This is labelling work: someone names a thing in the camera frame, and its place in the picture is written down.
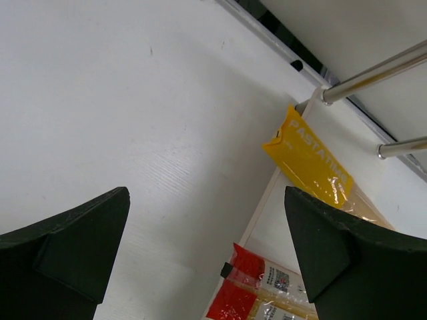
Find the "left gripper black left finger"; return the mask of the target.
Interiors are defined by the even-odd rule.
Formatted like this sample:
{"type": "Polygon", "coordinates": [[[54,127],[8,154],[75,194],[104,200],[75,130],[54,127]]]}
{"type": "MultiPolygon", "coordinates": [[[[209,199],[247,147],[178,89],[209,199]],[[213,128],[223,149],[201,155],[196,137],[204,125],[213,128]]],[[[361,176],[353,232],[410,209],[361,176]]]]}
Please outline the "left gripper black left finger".
{"type": "Polygon", "coordinates": [[[92,319],[130,208],[126,187],[1,235],[2,319],[92,319]]]}

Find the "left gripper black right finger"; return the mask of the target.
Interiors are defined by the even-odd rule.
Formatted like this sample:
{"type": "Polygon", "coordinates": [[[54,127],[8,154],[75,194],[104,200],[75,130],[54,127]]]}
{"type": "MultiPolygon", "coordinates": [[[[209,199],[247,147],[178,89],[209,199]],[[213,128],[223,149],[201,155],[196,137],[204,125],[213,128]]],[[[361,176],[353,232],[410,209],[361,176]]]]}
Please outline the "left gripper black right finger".
{"type": "Polygon", "coordinates": [[[284,207],[319,319],[425,319],[426,240],[335,209],[297,187],[284,207]]]}

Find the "red pasta bag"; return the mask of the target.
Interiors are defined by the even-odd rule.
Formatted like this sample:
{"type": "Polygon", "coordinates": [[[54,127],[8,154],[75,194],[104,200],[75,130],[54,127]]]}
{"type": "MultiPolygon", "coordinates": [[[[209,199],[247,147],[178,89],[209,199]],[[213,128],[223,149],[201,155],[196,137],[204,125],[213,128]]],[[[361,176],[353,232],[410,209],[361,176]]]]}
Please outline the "red pasta bag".
{"type": "Polygon", "coordinates": [[[208,319],[317,319],[302,277],[238,244],[220,276],[208,319]]]}

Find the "yellow pasta bag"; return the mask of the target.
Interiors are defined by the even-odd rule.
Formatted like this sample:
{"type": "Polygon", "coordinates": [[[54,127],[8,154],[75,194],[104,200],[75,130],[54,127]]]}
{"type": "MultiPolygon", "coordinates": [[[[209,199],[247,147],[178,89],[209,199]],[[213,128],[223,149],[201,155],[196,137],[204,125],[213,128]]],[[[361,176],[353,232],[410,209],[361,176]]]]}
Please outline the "yellow pasta bag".
{"type": "Polygon", "coordinates": [[[336,209],[393,230],[293,105],[262,149],[296,187],[336,209]]]}

